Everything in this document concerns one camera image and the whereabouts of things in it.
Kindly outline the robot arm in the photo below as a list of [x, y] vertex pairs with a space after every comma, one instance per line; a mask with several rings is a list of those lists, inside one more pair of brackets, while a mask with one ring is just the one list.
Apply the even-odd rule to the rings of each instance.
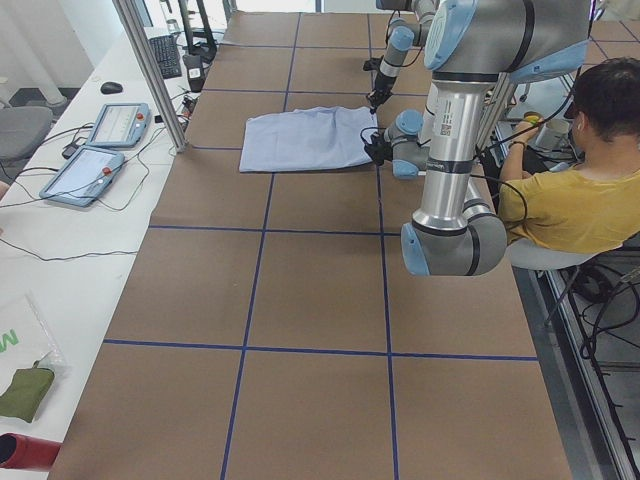
[[[376, 74], [372, 108], [391, 94], [408, 50], [420, 46], [432, 75], [429, 106], [407, 110], [367, 147], [376, 163], [392, 156], [394, 173], [423, 174], [420, 207], [401, 230], [404, 263], [414, 275], [473, 276], [502, 259], [507, 235], [470, 179], [504, 108], [501, 78], [526, 84], [577, 70], [587, 52], [587, 1], [382, 1], [382, 10], [412, 12], [390, 27]], [[496, 110], [487, 112], [487, 101]]]
[[410, 12], [416, 16], [416, 22], [410, 23], [401, 15], [392, 16], [386, 29], [386, 50], [379, 58], [370, 58], [364, 62], [364, 71], [374, 71], [374, 86], [366, 95], [369, 111], [375, 114], [392, 95], [393, 87], [402, 68], [408, 67], [406, 56], [413, 47], [423, 48], [435, 17], [439, 1], [377, 1], [380, 10]]

